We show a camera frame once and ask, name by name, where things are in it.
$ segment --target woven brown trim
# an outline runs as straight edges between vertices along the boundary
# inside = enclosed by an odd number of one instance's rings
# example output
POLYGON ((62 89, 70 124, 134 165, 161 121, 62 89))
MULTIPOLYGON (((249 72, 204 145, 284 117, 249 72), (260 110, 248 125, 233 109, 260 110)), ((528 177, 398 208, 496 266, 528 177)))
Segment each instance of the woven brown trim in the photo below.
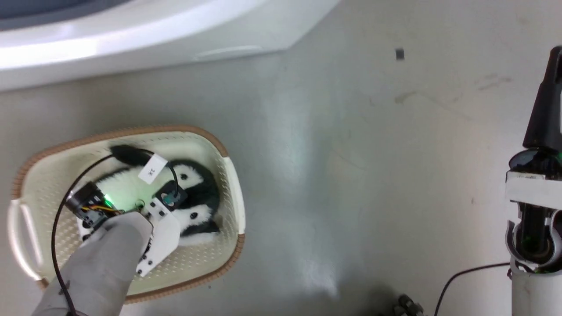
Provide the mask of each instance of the woven brown trim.
POLYGON ((132 136, 132 135, 139 135, 139 134, 149 134, 149 133, 158 133, 158 132, 191 132, 194 134, 198 134, 200 136, 205 137, 208 141, 210 141, 216 148, 219 150, 219 153, 222 157, 228 157, 228 151, 224 145, 211 133, 207 132, 206 130, 189 126, 189 125, 171 125, 171 126, 160 126, 160 127, 142 127, 142 128, 130 128, 130 129, 123 129, 123 130, 116 130, 114 132, 109 132, 105 134, 85 137, 82 139, 77 139, 75 141, 71 141, 68 143, 64 143, 58 146, 54 146, 48 148, 38 154, 35 154, 33 157, 27 160, 27 162, 20 168, 16 177, 13 180, 12 184, 12 198, 14 200, 21 197, 21 186, 24 182, 24 178, 27 175, 29 169, 37 163, 37 161, 56 154, 58 152, 71 149, 74 147, 82 146, 89 143, 95 143, 99 141, 106 141, 112 138, 118 138, 123 136, 132 136))
MULTIPOLYGON (((169 286, 169 287, 161 288, 159 290, 154 290, 154 291, 141 293, 141 294, 135 294, 135 295, 128 295, 125 298, 125 304, 139 303, 139 302, 158 299, 160 297, 164 297, 164 296, 171 295, 171 294, 174 294, 174 293, 182 292, 182 291, 188 290, 190 288, 194 288, 194 287, 203 285, 207 282, 211 282, 214 279, 217 279, 217 278, 221 277, 223 274, 225 274, 228 270, 230 270, 234 266, 234 264, 236 263, 236 261, 240 257, 240 254, 242 253, 242 249, 244 248, 244 241, 245 240, 246 240, 245 234, 238 235, 238 241, 236 242, 236 248, 234 249, 234 252, 230 256, 228 261, 225 264, 223 264, 220 268, 218 268, 217 270, 215 270, 211 273, 207 273, 204 276, 200 276, 198 278, 191 279, 189 281, 185 281, 185 282, 182 282, 182 283, 178 283, 176 285, 172 285, 172 286, 169 286)), ((46 279, 42 279, 40 281, 37 281, 37 285, 39 286, 39 288, 41 290, 45 290, 47 288, 47 286, 49 285, 49 282, 46 279)))

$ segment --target concrete floor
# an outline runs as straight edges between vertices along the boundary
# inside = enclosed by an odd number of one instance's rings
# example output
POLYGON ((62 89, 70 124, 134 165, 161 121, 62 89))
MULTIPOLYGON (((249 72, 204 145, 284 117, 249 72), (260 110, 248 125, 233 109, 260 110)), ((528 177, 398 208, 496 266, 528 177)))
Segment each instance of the concrete floor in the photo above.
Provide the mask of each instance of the concrete floor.
MULTIPOLYGON (((507 161, 562 43, 559 6, 348 0, 287 52, 2 93, 0 201, 45 147, 198 125, 238 168, 243 255, 223 278, 123 315, 356 315, 402 292, 432 314, 449 276, 509 258, 507 161)), ((41 293, 5 239, 0 253, 4 313, 30 314, 41 293)), ((505 274, 458 279, 440 316, 510 315, 505 274)))

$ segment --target plastic basket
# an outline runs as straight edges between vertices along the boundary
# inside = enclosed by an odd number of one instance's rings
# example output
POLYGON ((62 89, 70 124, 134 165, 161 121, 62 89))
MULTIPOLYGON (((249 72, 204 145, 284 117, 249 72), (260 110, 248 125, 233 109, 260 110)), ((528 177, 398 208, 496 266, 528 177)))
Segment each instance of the plastic basket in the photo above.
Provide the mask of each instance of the plastic basket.
MULTIPOLYGON (((225 147, 211 133, 196 127, 150 127, 121 130, 88 137, 47 149, 20 169, 13 183, 8 210, 8 237, 13 254, 27 275, 45 288, 55 277, 51 259, 51 232, 55 213, 72 181, 109 146, 131 144, 157 152, 169 160, 191 158, 209 168, 219 185, 217 221, 221 232, 213 242, 179 247, 144 278, 136 277, 127 303, 169 295, 213 280, 229 270, 242 251, 246 226, 244 202, 236 170, 225 147), (35 260, 27 250, 20 227, 24 220, 35 260)), ((122 166, 110 159, 95 167, 95 178, 122 166)), ((64 210, 56 235, 58 262, 62 265, 81 244, 74 215, 64 210)))

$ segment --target white washing machine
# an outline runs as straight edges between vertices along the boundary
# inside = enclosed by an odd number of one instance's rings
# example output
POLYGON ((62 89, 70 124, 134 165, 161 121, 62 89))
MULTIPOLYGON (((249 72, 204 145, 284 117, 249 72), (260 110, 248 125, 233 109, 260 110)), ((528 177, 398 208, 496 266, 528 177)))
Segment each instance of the white washing machine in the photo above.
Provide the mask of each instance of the white washing machine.
POLYGON ((287 49, 339 0, 5 0, 0 91, 287 49))

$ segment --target black and white plush toy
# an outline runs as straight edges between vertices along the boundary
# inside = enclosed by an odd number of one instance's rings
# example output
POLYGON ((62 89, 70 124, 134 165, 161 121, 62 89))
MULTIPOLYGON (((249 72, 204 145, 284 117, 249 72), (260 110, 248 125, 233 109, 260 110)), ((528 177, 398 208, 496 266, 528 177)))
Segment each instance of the black and white plush toy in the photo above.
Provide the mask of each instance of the black and white plush toy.
MULTIPOLYGON (((130 210, 140 202, 150 202, 156 191, 173 179, 171 171, 164 168, 152 184, 147 184, 138 174, 151 157, 148 153, 128 145, 113 146, 110 150, 117 160, 129 167, 102 176, 96 180, 96 185, 118 209, 130 210)), ((219 188, 213 174, 193 160, 178 159, 169 163, 178 176, 179 186, 188 196, 172 212, 182 228, 180 246, 212 241, 219 233, 213 220, 219 208, 219 188)))

